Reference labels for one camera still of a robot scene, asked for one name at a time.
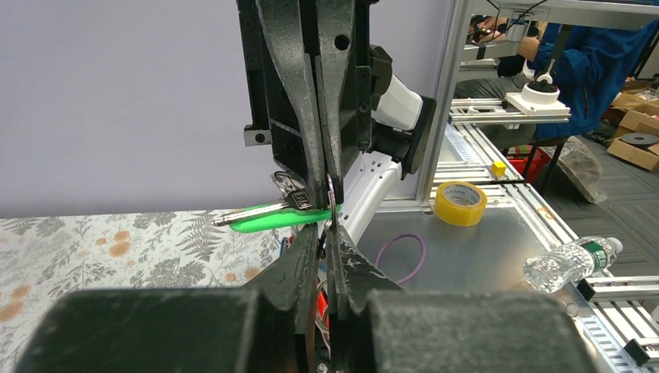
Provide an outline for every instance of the person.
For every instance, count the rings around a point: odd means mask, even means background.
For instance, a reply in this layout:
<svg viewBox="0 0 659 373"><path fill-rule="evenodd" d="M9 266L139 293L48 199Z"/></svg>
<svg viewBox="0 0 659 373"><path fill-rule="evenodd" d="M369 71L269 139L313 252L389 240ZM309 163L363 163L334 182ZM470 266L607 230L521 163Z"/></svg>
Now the person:
<svg viewBox="0 0 659 373"><path fill-rule="evenodd" d="M480 41L505 40L497 28L506 19L489 18L479 26L493 32ZM541 37L525 37L518 54L528 68L543 70L553 52L560 24L546 25ZM657 21L637 31L574 26L554 70L559 101L570 108L567 124L522 124L517 130L503 125L483 125L483 133L499 149L512 148L549 138L566 138L593 131L601 115L620 92L627 76L657 27ZM529 81L522 73L510 77L472 79L459 82L454 98L499 98L520 92Z"/></svg>

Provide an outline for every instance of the green bottle label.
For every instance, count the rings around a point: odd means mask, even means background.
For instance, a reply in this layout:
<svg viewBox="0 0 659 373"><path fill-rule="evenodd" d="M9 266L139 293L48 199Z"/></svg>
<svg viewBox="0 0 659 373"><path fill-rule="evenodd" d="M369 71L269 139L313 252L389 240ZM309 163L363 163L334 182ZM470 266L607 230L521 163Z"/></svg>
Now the green bottle label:
<svg viewBox="0 0 659 373"><path fill-rule="evenodd" d="M593 272L599 272L606 268L606 265L608 264L608 255L600 244L593 241L587 241L580 243L579 246L586 249L586 251L588 251L593 257L593 261L595 262Z"/></svg>

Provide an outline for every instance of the yellow tape roll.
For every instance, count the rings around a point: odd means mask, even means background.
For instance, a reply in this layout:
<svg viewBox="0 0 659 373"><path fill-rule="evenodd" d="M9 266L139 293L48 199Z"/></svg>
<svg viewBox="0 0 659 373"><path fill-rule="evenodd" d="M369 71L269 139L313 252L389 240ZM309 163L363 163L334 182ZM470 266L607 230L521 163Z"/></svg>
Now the yellow tape roll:
<svg viewBox="0 0 659 373"><path fill-rule="evenodd" d="M479 187L462 181L448 181L437 190L434 213L449 224L469 227L479 223L486 204L487 196Z"/></svg>

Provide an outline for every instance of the blue jacket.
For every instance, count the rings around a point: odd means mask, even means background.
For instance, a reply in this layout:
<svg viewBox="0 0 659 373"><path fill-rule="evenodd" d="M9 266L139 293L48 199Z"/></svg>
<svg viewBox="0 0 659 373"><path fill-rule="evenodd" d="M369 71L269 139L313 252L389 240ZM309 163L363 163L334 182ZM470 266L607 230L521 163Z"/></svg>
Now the blue jacket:
<svg viewBox="0 0 659 373"><path fill-rule="evenodd" d="M659 1L654 0L654 4L659 5ZM560 89L559 101L570 108L572 117L567 124L538 124L535 136L560 138L597 128L656 26L657 21L638 31L573 27L553 76ZM559 29L555 23L547 26L530 68L545 68Z"/></svg>

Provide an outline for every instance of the water bottle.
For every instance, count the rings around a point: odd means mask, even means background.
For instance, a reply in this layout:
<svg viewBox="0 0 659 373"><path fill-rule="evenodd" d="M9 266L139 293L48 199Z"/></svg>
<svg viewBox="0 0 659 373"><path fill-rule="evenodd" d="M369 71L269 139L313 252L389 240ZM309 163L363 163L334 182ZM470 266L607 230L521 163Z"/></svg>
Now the water bottle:
<svg viewBox="0 0 659 373"><path fill-rule="evenodd" d="M526 260L526 281L543 293L553 293L565 284L583 280L608 268L622 250L619 239L588 236L557 247L552 252Z"/></svg>

